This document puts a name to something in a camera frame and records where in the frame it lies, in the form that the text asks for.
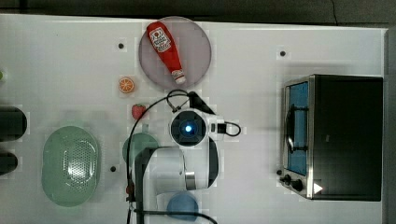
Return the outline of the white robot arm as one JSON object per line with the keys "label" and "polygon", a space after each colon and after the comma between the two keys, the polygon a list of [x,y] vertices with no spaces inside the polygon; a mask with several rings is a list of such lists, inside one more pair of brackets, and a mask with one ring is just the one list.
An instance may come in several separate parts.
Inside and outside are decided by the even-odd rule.
{"label": "white robot arm", "polygon": [[223,117],[199,109],[181,110],[170,119],[173,145],[147,147],[134,158],[136,224],[149,224],[148,215],[158,212],[158,195],[212,186],[219,174],[216,142],[225,130]]}

